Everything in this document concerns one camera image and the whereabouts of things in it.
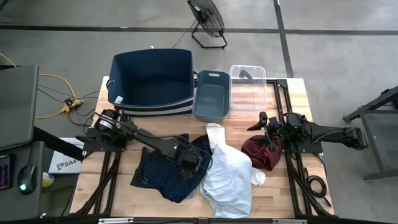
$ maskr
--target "black cable coil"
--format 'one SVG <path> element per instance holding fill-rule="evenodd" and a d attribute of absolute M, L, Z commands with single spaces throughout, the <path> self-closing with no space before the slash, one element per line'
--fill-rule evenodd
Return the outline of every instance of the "black cable coil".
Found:
<path fill-rule="evenodd" d="M 317 175 L 308 175 L 308 170 L 307 168 L 304 169 L 307 178 L 305 179 L 305 184 L 307 185 L 308 189 L 310 190 L 311 194 L 314 195 L 317 198 L 323 198 L 325 200 L 325 202 L 329 205 L 329 207 L 331 207 L 331 203 L 329 202 L 329 200 L 326 198 L 326 193 L 328 192 L 328 187 L 326 186 L 325 181 L 317 176 Z M 312 182 L 318 182 L 321 185 L 321 191 L 320 192 L 316 192 L 315 190 L 312 189 Z"/>

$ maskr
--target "maroon cloth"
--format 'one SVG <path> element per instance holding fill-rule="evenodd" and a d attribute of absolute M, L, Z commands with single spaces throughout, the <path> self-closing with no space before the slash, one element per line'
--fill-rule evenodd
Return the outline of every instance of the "maroon cloth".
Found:
<path fill-rule="evenodd" d="M 274 138 L 273 142 L 276 148 L 271 152 L 269 145 L 265 144 L 265 136 L 253 136 L 244 142 L 242 152 L 249 156 L 253 167 L 271 171 L 282 154 L 279 138 Z"/>

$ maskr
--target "blue fabric basket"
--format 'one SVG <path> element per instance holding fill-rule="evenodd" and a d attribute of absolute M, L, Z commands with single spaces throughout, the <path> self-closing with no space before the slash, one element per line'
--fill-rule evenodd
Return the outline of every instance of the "blue fabric basket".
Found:
<path fill-rule="evenodd" d="M 113 58 L 108 101 L 132 117 L 190 114 L 193 85 L 189 50 L 126 52 Z"/>

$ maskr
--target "gray plastic tub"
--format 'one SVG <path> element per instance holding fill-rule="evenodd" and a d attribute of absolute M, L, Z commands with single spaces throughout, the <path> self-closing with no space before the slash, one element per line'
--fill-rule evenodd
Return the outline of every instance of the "gray plastic tub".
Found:
<path fill-rule="evenodd" d="M 219 123 L 229 112 L 230 77 L 225 72 L 201 71 L 193 113 L 198 120 Z"/>

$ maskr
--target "desk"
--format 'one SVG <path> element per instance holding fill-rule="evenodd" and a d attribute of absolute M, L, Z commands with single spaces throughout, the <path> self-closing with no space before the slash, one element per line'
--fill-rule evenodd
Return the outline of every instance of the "desk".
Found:
<path fill-rule="evenodd" d="M 104 109 L 111 109 L 113 105 L 108 102 L 108 91 L 105 83 L 109 77 L 104 77 L 99 93 L 96 112 L 101 113 Z M 305 114 L 312 120 L 310 106 L 308 104 L 307 93 L 305 91 L 304 80 L 301 78 L 288 78 L 290 99 L 293 111 Z M 277 116 L 274 89 L 267 86 L 267 114 L 269 117 Z M 189 133 L 190 140 L 194 140 L 206 133 L 206 123 L 198 121 L 194 115 L 174 116 L 163 118 L 134 119 L 134 122 L 153 134 L 178 135 Z M 241 148 L 242 144 L 255 134 L 263 134 L 263 131 L 246 131 L 246 129 L 258 122 L 258 112 L 250 116 L 237 116 L 234 111 L 220 123 L 225 127 L 226 142 L 236 149 Z M 197 190 L 196 196 L 192 199 L 184 200 L 181 203 L 174 203 L 164 199 L 157 190 L 142 189 L 130 186 L 130 181 L 134 175 L 136 167 L 141 158 L 143 144 L 133 141 L 128 144 L 126 151 L 122 153 L 119 166 L 118 179 L 114 195 L 112 216 L 124 217 L 213 217 L 210 204 L 204 199 Z M 94 189 L 97 188 L 100 179 L 101 167 L 103 163 L 103 152 L 94 152 L 83 161 L 78 183 L 73 197 L 71 212 L 80 209 L 89 199 Z M 318 175 L 326 182 L 325 171 L 322 163 L 311 154 L 303 154 L 303 164 L 308 169 L 310 175 Z M 264 170 L 266 182 L 263 186 L 253 186 L 251 218 L 293 218 L 292 197 L 290 196 L 289 180 L 285 158 L 282 156 L 279 163 L 272 172 Z M 303 197 L 297 185 L 298 199 L 300 208 L 304 211 Z M 102 206 L 106 204 L 103 197 Z M 319 202 L 326 210 L 333 213 L 326 203 L 320 199 Z"/>

